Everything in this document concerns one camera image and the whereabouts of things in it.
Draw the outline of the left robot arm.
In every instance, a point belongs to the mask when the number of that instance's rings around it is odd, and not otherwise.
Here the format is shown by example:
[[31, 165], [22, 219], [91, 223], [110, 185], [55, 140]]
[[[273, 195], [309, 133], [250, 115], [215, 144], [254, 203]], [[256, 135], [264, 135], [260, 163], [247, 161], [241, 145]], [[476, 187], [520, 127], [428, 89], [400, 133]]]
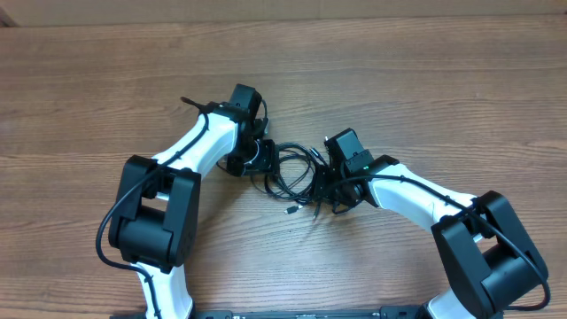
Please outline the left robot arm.
[[267, 104], [238, 84], [226, 102], [196, 104], [195, 126], [167, 150], [125, 163], [115, 204], [96, 237], [99, 259], [137, 273], [146, 309], [142, 318], [189, 318], [184, 262], [194, 245], [201, 182], [220, 160], [236, 177], [272, 173], [275, 143], [266, 137]]

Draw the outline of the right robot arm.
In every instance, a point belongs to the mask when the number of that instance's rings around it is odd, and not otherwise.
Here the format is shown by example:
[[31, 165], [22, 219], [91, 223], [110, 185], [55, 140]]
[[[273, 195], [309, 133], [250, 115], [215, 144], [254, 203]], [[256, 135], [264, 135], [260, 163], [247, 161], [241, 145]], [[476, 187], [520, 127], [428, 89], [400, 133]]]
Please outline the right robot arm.
[[451, 191], [391, 156], [374, 158], [351, 128], [324, 146], [329, 159], [317, 173], [315, 198], [331, 202], [336, 214], [367, 202], [428, 230], [449, 282], [420, 306], [381, 307], [380, 317], [501, 318], [549, 304], [547, 265], [503, 195]]

